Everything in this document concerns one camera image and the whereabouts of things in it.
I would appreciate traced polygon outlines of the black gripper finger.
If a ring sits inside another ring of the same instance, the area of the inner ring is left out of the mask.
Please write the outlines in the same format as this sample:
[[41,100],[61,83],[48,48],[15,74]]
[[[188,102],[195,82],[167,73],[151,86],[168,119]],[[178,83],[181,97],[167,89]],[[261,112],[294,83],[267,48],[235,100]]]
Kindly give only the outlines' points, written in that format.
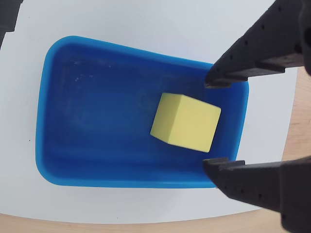
[[203,169],[229,198],[280,213],[291,233],[311,231],[311,158],[263,164],[205,159]]
[[205,86],[229,87],[301,66],[311,72],[311,2],[276,0],[211,67]]

